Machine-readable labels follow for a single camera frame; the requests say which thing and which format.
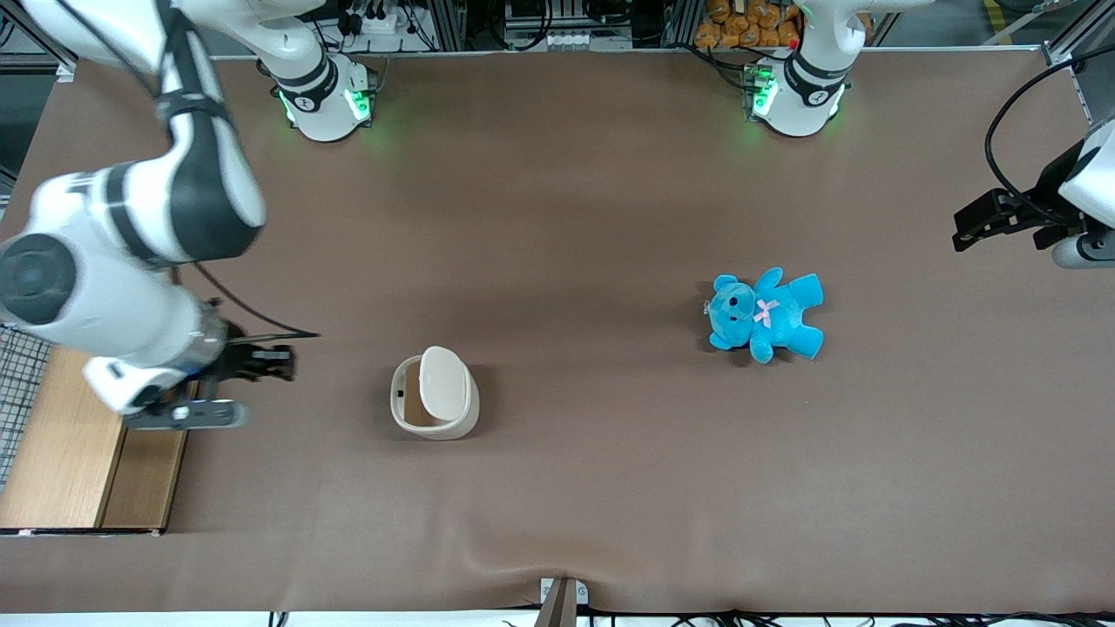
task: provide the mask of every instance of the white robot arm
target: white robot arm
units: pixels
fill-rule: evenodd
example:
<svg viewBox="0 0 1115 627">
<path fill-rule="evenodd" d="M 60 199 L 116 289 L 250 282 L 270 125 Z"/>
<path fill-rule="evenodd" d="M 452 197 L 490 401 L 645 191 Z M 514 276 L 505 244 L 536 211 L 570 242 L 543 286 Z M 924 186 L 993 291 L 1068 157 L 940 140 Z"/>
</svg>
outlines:
<svg viewBox="0 0 1115 627">
<path fill-rule="evenodd" d="M 293 376 L 289 349 L 237 345 L 235 326 L 166 278 L 168 267 L 239 257 L 265 221 L 209 55 L 171 0 L 133 2 L 127 20 L 104 23 L 67 9 L 83 32 L 104 31 L 123 56 L 157 70 L 171 149 L 43 183 L 25 231 L 0 247 L 0 308 L 28 332 L 96 355 L 86 377 L 128 426 L 242 424 L 246 409 L 233 402 L 162 402 L 191 379 Z M 65 45 L 98 44 L 38 19 Z"/>
<path fill-rule="evenodd" d="M 813 135 L 836 115 L 844 78 L 863 49 L 859 13 L 899 12 L 933 0 L 795 0 L 805 15 L 801 45 L 780 59 L 758 62 L 748 110 L 774 131 Z"/>
<path fill-rule="evenodd" d="M 81 58 L 119 65 L 56 0 L 25 0 L 27 11 Z M 333 142 L 371 123 L 368 68 L 340 54 L 327 54 L 313 32 L 294 18 L 324 0 L 180 0 L 192 22 L 222 32 L 258 55 L 280 88 L 287 116 L 303 135 Z M 96 23 L 110 41 L 126 41 L 123 51 L 145 71 L 157 70 L 158 39 L 146 31 L 151 0 L 74 0 L 74 7 Z"/>
<path fill-rule="evenodd" d="M 956 251 L 992 235 L 1038 229 L 1035 247 L 1053 248 L 1057 266 L 1115 268 L 1115 118 L 1093 126 L 1022 195 L 1025 201 L 991 190 L 957 212 Z"/>
</svg>

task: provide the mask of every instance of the black cable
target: black cable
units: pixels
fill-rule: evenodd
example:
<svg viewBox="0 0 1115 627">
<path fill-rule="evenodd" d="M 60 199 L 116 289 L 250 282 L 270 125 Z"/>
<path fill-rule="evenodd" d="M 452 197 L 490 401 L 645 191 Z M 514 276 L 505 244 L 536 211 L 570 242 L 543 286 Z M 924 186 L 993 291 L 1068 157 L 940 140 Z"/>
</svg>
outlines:
<svg viewBox="0 0 1115 627">
<path fill-rule="evenodd" d="M 1055 215 L 1049 211 L 1047 211 L 1046 209 L 1039 206 L 1036 202 L 1030 200 L 1029 196 L 1022 193 L 1021 190 L 1015 186 L 1015 184 L 1007 179 L 1007 175 L 1002 173 L 1002 170 L 999 168 L 999 164 L 995 161 L 995 154 L 991 149 L 991 139 L 995 137 L 995 131 L 999 128 L 999 123 L 1002 122 L 1004 117 L 1006 117 L 1007 112 L 1010 110 L 1010 107 L 1012 107 L 1015 103 L 1022 97 L 1024 94 L 1029 91 L 1031 87 L 1034 87 L 1038 83 L 1041 83 L 1046 78 L 1049 78 L 1054 74 L 1057 74 L 1058 71 L 1067 67 L 1072 67 L 1080 61 L 1088 60 L 1093 57 L 1098 57 L 1099 55 L 1106 55 L 1107 52 L 1111 52 L 1113 50 L 1115 50 L 1115 44 L 1112 44 L 1109 46 L 1104 46 L 1102 48 L 1096 48 L 1095 50 L 1092 50 L 1090 52 L 1085 52 L 1079 57 L 1064 60 L 1060 61 L 1059 64 L 1054 64 L 1048 68 L 1046 68 L 1041 74 L 1038 74 L 1034 78 L 1027 80 L 1026 84 L 1019 87 L 1017 91 L 1011 94 L 1010 98 L 1007 98 L 1007 102 L 1002 105 L 1002 108 L 999 109 L 999 113 L 996 114 L 995 119 L 991 120 L 991 125 L 987 129 L 987 136 L 983 138 L 983 154 L 985 156 L 987 156 L 987 164 L 991 167 L 991 172 L 995 174 L 995 177 L 999 180 L 999 183 L 1002 184 L 1002 186 L 1006 187 L 1008 192 L 1010 192 L 1010 195 L 1015 196 L 1015 199 L 1017 199 L 1019 202 L 1021 202 L 1029 209 L 1036 211 L 1038 215 L 1045 218 L 1051 224 L 1057 224 L 1061 226 L 1073 225 L 1073 223 L 1066 222 L 1064 218 Z"/>
<path fill-rule="evenodd" d="M 541 2 L 542 2 L 542 18 L 539 20 L 539 32 L 534 37 L 534 39 L 531 40 L 530 44 L 527 44 L 526 46 L 523 46 L 522 48 L 516 47 L 514 44 L 507 44 L 507 41 L 503 37 L 501 37 L 498 32 L 496 32 L 495 25 L 498 23 L 498 21 L 500 21 L 496 18 L 496 16 L 500 12 L 498 11 L 500 6 L 503 4 L 503 2 L 504 2 L 504 0 L 492 0 L 491 2 L 488 2 L 488 20 L 487 20 L 488 21 L 488 33 L 492 36 L 492 39 L 495 40 L 495 42 L 496 42 L 497 46 L 500 46 L 504 50 L 513 50 L 513 51 L 523 52 L 523 51 L 530 50 L 531 48 L 534 48 L 535 46 L 537 46 L 539 44 L 542 44 L 545 40 L 546 35 L 550 33 L 550 27 L 553 26 L 553 23 L 554 23 L 553 7 L 550 6 L 551 0 L 541 0 Z"/>
<path fill-rule="evenodd" d="M 146 91 L 147 95 L 151 96 L 152 100 L 158 99 L 159 96 L 158 91 L 154 87 L 152 87 L 149 83 L 147 83 L 147 79 L 144 77 L 144 74 L 139 71 L 139 68 L 137 68 L 135 64 L 132 62 L 130 59 L 124 56 L 124 52 L 120 52 L 119 48 L 117 48 L 112 41 L 108 40 L 107 37 L 105 37 L 103 32 L 100 32 L 95 26 L 93 26 L 89 22 L 89 20 L 86 19 L 85 16 L 77 12 L 77 10 L 74 9 L 74 7 L 70 6 L 70 3 L 67 0 L 55 0 L 55 2 L 57 2 L 58 6 L 62 8 L 62 10 L 69 13 L 71 18 L 77 20 L 77 22 L 80 23 L 83 28 L 88 30 L 89 35 L 91 35 L 101 46 L 107 48 L 108 51 L 112 52 L 114 57 L 116 57 L 116 60 L 124 64 L 124 67 L 126 67 L 129 73 L 132 73 L 132 77 L 135 78 L 136 83 L 138 83 L 143 87 L 144 91 Z"/>
<path fill-rule="evenodd" d="M 251 305 L 248 305 L 246 302 L 244 302 L 243 300 L 241 300 L 240 297 L 237 297 L 236 295 L 234 295 L 232 292 L 232 290 L 230 290 L 229 288 L 224 287 L 224 284 L 221 283 L 221 281 L 219 281 L 217 278 L 214 277 L 204 266 L 202 266 L 201 263 L 198 263 L 196 261 L 193 262 L 193 266 L 194 266 L 194 268 L 197 269 L 198 272 L 201 272 L 202 277 L 205 277 L 205 280 L 207 280 L 210 283 L 212 283 L 213 287 L 216 288 L 216 290 L 219 292 L 221 292 L 225 298 L 227 298 L 229 300 L 231 300 L 232 302 L 234 302 L 236 305 L 236 307 L 240 307 L 244 311 L 251 314 L 252 316 L 255 316 L 256 318 L 259 318 L 260 320 L 263 320 L 264 322 L 268 322 L 270 325 L 279 327 L 280 329 L 284 329 L 284 330 L 290 331 L 290 334 L 278 334 L 278 335 L 272 335 L 272 336 L 268 336 L 268 337 L 271 337 L 272 339 L 306 339 L 306 338 L 312 338 L 312 337 L 321 337 L 321 334 L 313 332 L 313 331 L 307 331 L 304 329 L 300 329 L 298 327 L 292 327 L 290 325 L 284 325 L 284 324 L 280 322 L 279 320 L 275 320 L 274 318 L 271 318 L 270 316 L 266 316 L 264 314 L 261 314 L 261 312 L 256 311 L 254 308 L 252 308 Z"/>
<path fill-rule="evenodd" d="M 436 52 L 437 47 L 434 46 L 434 39 L 426 33 L 426 28 L 423 27 L 421 21 L 418 20 L 414 4 L 410 3 L 410 0 L 403 0 L 401 4 L 403 4 L 403 12 L 407 15 L 407 19 L 410 20 L 410 23 L 414 25 L 415 33 L 418 36 L 418 39 L 427 48 L 429 48 L 430 52 Z"/>
<path fill-rule="evenodd" d="M 321 30 L 321 23 L 318 22 L 318 18 L 316 18 L 312 12 L 310 13 L 310 20 L 313 21 L 313 28 L 317 29 L 317 31 L 318 31 L 318 39 L 321 40 L 321 47 L 324 48 L 326 50 L 329 50 L 329 47 L 333 46 L 334 48 L 337 48 L 339 50 L 340 47 L 341 47 L 341 45 L 338 44 L 337 40 L 333 39 L 333 38 L 331 38 L 331 37 L 330 38 L 326 38 L 326 33 L 322 32 L 322 30 Z"/>
<path fill-rule="evenodd" d="M 3 29 L 8 28 L 9 26 L 11 27 L 11 29 L 8 31 L 7 35 L 4 35 Z M 0 16 L 0 37 L 3 37 L 3 40 L 0 41 L 0 48 L 7 46 L 8 42 L 11 41 L 11 37 L 13 35 L 16 35 L 16 22 L 10 22 L 8 21 L 7 18 Z"/>
<path fill-rule="evenodd" d="M 706 64 L 715 65 L 717 67 L 723 67 L 724 69 L 737 69 L 737 70 L 743 70 L 744 69 L 743 65 L 740 65 L 740 64 L 729 64 L 728 61 L 723 61 L 720 59 L 717 59 L 716 57 L 712 56 L 711 51 L 705 52 L 704 50 L 701 50 L 700 48 L 694 46 L 692 44 L 686 44 L 683 41 L 677 41 L 675 44 L 668 44 L 668 45 L 666 45 L 666 48 L 681 48 L 683 50 L 689 50 L 698 59 L 705 61 Z M 745 50 L 745 51 L 750 52 L 753 55 L 758 55 L 758 56 L 760 56 L 763 58 L 774 59 L 776 61 L 785 61 L 788 58 L 788 57 L 776 57 L 774 55 L 764 52 L 763 50 L 757 50 L 757 49 L 752 48 L 749 46 L 737 46 L 736 48 L 733 48 L 733 49 L 734 50 L 735 49 Z"/>
<path fill-rule="evenodd" d="M 627 23 L 631 21 L 631 15 L 634 12 L 634 3 L 628 3 L 627 8 L 622 13 L 618 16 L 608 16 L 602 11 L 592 10 L 593 0 L 581 0 L 581 12 L 589 17 L 593 21 L 598 21 L 604 26 Z"/>
<path fill-rule="evenodd" d="M 731 78 L 731 76 L 729 76 L 727 74 L 729 70 L 726 70 L 726 69 L 724 69 L 720 66 L 715 65 L 715 64 L 712 65 L 712 69 L 715 69 L 716 74 L 718 74 L 720 76 L 720 78 L 723 78 L 724 81 L 727 83 L 728 85 L 731 85 L 733 87 L 735 87 L 736 89 L 739 89 L 740 91 L 748 91 L 749 90 L 747 88 L 747 86 L 745 86 L 743 83 L 739 83 L 735 78 Z"/>
</svg>

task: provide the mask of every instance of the wooden board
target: wooden board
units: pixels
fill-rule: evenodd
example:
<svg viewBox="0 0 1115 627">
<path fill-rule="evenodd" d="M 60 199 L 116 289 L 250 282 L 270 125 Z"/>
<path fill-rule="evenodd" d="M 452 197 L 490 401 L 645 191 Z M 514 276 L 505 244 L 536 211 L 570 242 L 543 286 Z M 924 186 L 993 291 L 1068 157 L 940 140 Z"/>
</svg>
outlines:
<svg viewBox="0 0 1115 627">
<path fill-rule="evenodd" d="M 165 528 L 185 446 L 185 432 L 127 431 L 100 527 Z"/>
<path fill-rule="evenodd" d="M 0 528 L 100 524 L 123 442 L 120 417 L 81 375 L 87 355 L 56 347 L 0 495 Z"/>
</svg>

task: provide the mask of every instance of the power strip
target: power strip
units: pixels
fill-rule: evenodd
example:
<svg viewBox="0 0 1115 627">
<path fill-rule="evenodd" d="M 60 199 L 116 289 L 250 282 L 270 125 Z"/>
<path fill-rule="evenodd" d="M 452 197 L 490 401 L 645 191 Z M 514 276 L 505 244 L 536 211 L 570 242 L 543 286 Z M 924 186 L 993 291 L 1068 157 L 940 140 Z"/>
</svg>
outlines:
<svg viewBox="0 0 1115 627">
<path fill-rule="evenodd" d="M 399 26 L 399 15 L 394 10 L 387 12 L 384 19 L 363 18 L 361 35 L 395 35 L 395 29 Z"/>
</svg>

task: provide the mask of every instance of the blue teddy bear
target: blue teddy bear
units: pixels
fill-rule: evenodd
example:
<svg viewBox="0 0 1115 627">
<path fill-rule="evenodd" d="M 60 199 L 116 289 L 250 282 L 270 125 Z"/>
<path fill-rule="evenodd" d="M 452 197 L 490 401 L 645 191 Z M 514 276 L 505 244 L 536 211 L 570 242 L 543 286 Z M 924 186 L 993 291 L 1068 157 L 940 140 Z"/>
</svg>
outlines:
<svg viewBox="0 0 1115 627">
<path fill-rule="evenodd" d="M 778 287 L 782 268 L 767 270 L 753 290 L 731 274 L 712 281 L 716 296 L 707 306 L 712 335 L 708 341 L 720 350 L 750 343 L 752 357 L 766 364 L 777 346 L 813 359 L 825 334 L 802 322 L 806 309 L 824 302 L 825 292 L 816 274 L 794 279 Z"/>
</svg>

